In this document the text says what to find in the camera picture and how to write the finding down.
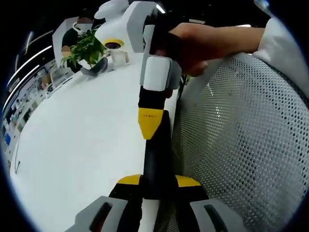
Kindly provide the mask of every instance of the white table surface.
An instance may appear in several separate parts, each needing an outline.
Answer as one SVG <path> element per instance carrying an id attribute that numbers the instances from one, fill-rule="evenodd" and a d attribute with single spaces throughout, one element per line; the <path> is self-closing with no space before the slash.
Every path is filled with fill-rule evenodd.
<path id="1" fill-rule="evenodd" d="M 15 149 L 10 174 L 17 196 L 41 231 L 66 230 L 78 212 L 108 196 L 119 179 L 142 174 L 139 82 L 140 62 L 96 78 L 78 72 L 31 115 L 20 136 L 18 172 Z M 176 98 L 175 90 L 165 105 L 172 123 Z M 156 202 L 143 204 L 140 231 L 151 231 L 156 207 Z"/>

